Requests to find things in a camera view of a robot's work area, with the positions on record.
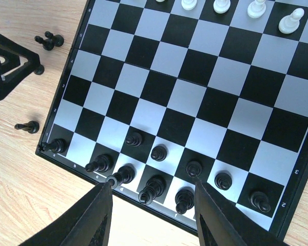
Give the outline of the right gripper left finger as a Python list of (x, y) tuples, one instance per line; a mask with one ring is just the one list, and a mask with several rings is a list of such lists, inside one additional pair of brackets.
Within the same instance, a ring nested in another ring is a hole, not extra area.
[(110, 183), (100, 182), (22, 245), (108, 245), (112, 205)]

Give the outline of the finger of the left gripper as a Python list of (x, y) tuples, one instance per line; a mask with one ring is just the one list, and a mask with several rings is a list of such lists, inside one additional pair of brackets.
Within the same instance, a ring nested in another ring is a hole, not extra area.
[(39, 55), (0, 34), (0, 100), (32, 72), (41, 74)]

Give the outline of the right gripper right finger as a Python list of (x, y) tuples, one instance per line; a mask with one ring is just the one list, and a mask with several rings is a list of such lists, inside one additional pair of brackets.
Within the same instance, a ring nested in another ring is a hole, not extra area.
[(200, 245), (287, 245), (266, 231), (208, 183), (195, 184)]

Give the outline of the black pawn board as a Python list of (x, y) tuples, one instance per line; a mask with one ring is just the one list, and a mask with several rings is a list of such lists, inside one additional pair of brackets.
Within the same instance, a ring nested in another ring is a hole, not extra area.
[(192, 160), (186, 165), (186, 173), (189, 177), (198, 177), (202, 173), (202, 165), (195, 160)]
[(155, 146), (150, 154), (150, 157), (155, 161), (163, 161), (167, 156), (167, 148), (164, 145)]
[(252, 192), (250, 195), (250, 202), (263, 213), (268, 213), (271, 210), (267, 195), (261, 191)]
[(218, 173), (215, 176), (215, 185), (218, 189), (226, 191), (232, 186), (232, 178), (227, 173)]

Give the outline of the black bishop chess piece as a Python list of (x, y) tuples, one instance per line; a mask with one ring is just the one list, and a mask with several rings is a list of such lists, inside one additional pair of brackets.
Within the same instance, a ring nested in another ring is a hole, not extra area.
[(182, 188), (175, 195), (176, 212), (185, 214), (194, 206), (194, 193), (188, 188)]

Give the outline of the black queen chess piece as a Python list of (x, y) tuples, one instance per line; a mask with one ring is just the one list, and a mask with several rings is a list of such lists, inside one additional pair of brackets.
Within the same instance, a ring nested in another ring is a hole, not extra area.
[(110, 184), (112, 189), (124, 183), (130, 183), (135, 178), (136, 171), (132, 165), (124, 165), (117, 172), (106, 178), (106, 182)]

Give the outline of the black king chess piece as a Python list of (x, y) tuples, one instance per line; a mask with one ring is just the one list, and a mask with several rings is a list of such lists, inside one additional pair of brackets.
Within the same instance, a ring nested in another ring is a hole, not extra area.
[(166, 181), (161, 175), (152, 176), (138, 194), (138, 200), (143, 205), (149, 205), (161, 196), (166, 189)]

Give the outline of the black rook corner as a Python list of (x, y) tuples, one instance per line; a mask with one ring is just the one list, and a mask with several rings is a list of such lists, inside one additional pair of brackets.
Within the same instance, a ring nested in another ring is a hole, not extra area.
[(67, 144), (64, 139), (56, 138), (50, 143), (43, 142), (39, 145), (40, 151), (51, 151), (52, 153), (63, 153), (66, 150)]

